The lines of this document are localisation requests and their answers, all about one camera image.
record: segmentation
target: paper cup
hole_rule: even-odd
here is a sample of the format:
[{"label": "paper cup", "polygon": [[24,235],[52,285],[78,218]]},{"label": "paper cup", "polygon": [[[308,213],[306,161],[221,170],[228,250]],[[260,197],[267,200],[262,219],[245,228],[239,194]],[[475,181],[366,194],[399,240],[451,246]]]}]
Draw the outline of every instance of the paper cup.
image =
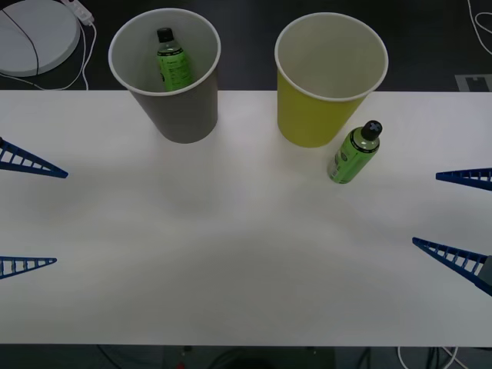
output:
[{"label": "paper cup", "polygon": [[278,127],[287,140],[308,148],[331,141],[388,67],[377,33],[336,13],[289,24],[278,36],[275,61]]},{"label": "paper cup", "polygon": [[[157,51],[159,28],[172,28],[187,53],[194,83],[165,92]],[[201,15],[163,8],[140,14],[120,28],[109,47],[114,77],[145,110],[169,140],[190,143],[207,136],[217,123],[217,63],[221,40],[214,26]]]}]

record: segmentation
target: blue ladder-shaped gripper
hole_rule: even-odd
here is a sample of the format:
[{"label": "blue ladder-shaped gripper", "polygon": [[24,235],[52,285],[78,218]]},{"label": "blue ladder-shaped gripper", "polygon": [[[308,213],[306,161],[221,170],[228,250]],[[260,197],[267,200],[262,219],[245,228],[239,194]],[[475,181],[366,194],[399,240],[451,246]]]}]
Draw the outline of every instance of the blue ladder-shaped gripper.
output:
[{"label": "blue ladder-shaped gripper", "polygon": [[58,178],[68,177],[66,171],[26,150],[18,148],[1,137],[0,150],[2,150],[0,151],[0,169],[5,169],[6,171],[23,171],[24,173],[32,173],[34,175],[49,175]]},{"label": "blue ladder-shaped gripper", "polygon": [[0,279],[13,277],[54,263],[56,263],[55,258],[17,258],[12,256],[0,256]]},{"label": "blue ladder-shaped gripper", "polygon": [[415,246],[492,296],[492,256],[412,238]]},{"label": "blue ladder-shaped gripper", "polygon": [[492,191],[492,168],[469,169],[467,171],[443,171],[436,173],[438,181],[458,183],[483,190]]}]

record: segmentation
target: gray paper cup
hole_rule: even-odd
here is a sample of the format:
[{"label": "gray paper cup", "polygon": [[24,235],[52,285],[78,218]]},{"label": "gray paper cup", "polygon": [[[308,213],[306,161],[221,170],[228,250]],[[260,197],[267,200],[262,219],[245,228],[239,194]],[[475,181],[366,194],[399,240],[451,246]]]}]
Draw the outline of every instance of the gray paper cup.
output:
[{"label": "gray paper cup", "polygon": [[[194,83],[165,92],[157,51],[159,28],[172,28],[187,53]],[[163,8],[140,14],[116,32],[109,47],[109,67],[169,140],[191,143],[217,123],[217,63],[221,40],[214,26],[188,10]]]}]

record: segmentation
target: green bottle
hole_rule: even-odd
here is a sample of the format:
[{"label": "green bottle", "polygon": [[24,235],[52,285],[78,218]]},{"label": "green bottle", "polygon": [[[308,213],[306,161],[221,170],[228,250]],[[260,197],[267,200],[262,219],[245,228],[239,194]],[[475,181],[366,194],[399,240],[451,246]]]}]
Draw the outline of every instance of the green bottle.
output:
[{"label": "green bottle", "polygon": [[157,60],[167,92],[185,88],[193,83],[188,56],[175,40],[170,28],[160,28],[157,36],[161,47]]},{"label": "green bottle", "polygon": [[328,165],[328,175],[336,183],[348,183],[379,149],[379,135],[383,126],[379,121],[369,121],[355,128],[345,138],[340,150]]}]

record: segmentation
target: bottle cap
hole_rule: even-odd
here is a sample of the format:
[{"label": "bottle cap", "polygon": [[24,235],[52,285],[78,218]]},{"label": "bottle cap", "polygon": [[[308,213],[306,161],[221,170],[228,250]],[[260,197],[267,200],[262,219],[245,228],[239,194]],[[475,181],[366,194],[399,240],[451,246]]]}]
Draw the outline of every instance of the bottle cap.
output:
[{"label": "bottle cap", "polygon": [[172,29],[170,28],[160,28],[157,30],[157,37],[159,38],[159,42],[170,42],[175,39],[172,34]]},{"label": "bottle cap", "polygon": [[361,130],[364,140],[375,141],[383,131],[383,126],[379,121],[369,121]]}]

